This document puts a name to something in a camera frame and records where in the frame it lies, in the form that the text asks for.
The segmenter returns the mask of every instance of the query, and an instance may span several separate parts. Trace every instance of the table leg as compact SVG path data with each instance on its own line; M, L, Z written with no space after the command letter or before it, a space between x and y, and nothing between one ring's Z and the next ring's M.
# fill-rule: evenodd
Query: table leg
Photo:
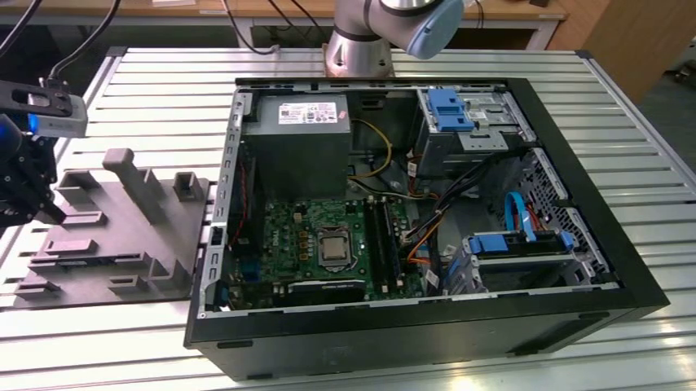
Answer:
M528 51L544 51L548 43L552 41L553 33L558 27L557 20L544 20L532 34L532 39L526 46Z
M251 27L254 26L254 18L235 18L237 21L237 42L239 43L239 47L247 47L243 43L242 36L247 43L254 46L254 37L251 35Z

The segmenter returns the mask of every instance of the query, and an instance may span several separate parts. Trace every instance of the green circuit board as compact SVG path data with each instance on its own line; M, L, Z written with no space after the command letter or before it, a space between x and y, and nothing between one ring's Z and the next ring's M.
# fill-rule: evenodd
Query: green circuit board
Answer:
M410 228L401 200L389 202L394 232ZM418 275L404 275L404 286L383 292L373 287L370 240L366 238L366 218L362 200L310 200L270 202L266 205L265 242L261 257L259 282L287 283L311 280L358 279L366 281L365 300L413 298L424 295ZM319 241L326 232L349 237L350 263L341 267L321 265ZM267 303L255 303L263 308Z

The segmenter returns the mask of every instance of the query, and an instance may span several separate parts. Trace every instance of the wooden desk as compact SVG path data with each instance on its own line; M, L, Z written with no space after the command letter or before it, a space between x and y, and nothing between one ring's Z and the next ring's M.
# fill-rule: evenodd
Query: wooden desk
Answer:
M331 26L335 0L299 0L319 25ZM17 0L15 5L0 7L0 24L13 24L16 15L24 12L31 0ZM285 26L271 5L265 0L227 0L238 18L239 33L253 42L254 26ZM110 8L112 0L44 0L33 18L33 24L96 25ZM290 0L277 0L277 4L294 24L311 22ZM532 6L528 1L482 0L486 29L534 30L529 40L529 50L544 50L550 41L558 22L568 16L558 0L549 7ZM198 0L195 6L152 7L148 0L123 0L114 25L211 25L227 24L219 0ZM478 9L466 9L461 28L476 28Z
M20 14L31 0L17 0L13 5L0 7L3 14ZM103 15L111 7L112 0L44 0L39 9L40 15ZM275 17L278 13L265 0L227 0L235 15L242 17ZM335 0L301 0L314 17L333 18ZM305 17L290 0L277 0L277 4L290 17ZM532 6L526 1L482 0L486 19L489 20L564 20L565 9L553 0L549 7ZM123 0L119 15L123 16L199 16L206 11L222 11L219 0L198 0L195 6L152 7L148 0ZM473 11L465 16L476 19Z

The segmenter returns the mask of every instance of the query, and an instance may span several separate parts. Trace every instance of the yellow wire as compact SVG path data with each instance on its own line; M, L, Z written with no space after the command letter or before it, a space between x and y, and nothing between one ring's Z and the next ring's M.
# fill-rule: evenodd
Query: yellow wire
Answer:
M371 171L370 173L349 176L350 179L361 179L361 178L369 178L373 175L379 174L389 167L389 163L391 163L391 142L389 141L387 136L383 135L382 131L370 122L361 120L358 118L354 118L353 121L367 125L370 127L370 129L374 130L374 133L377 133L379 135L385 144L387 144L387 159L383 161L383 165L378 169Z
M424 243L428 240L428 238L430 237L430 235L433 235L433 231L437 229L437 227L441 224L442 224L442 218L440 219L437 224L430 227L430 229L428 230L428 232L424 235L424 238L420 240L418 244L416 244L416 247L413 248L412 252L409 253L409 258L408 258L409 262L416 259L416 258L413 258L413 256L416 255L416 252L418 251L418 247L421 247L424 245Z

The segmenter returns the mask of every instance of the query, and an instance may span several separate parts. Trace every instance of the ram slot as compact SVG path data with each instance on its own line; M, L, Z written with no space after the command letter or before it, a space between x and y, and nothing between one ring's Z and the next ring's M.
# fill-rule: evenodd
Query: ram slot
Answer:
M385 263L387 266L387 278L389 278L389 287L400 287L402 286L401 282L401 265L400 265L400 248L395 242L394 235L394 225L391 220L391 213L389 213L389 202L379 202L379 218L381 222L383 222L385 232L383 235L379 236L379 239L383 242L383 248L386 253L383 257L386 258Z
M374 200L363 200L363 214L366 220L366 242L370 253L371 283L375 292L389 291L387 280L385 278L385 257L383 243L379 239L379 219L377 216L378 206Z

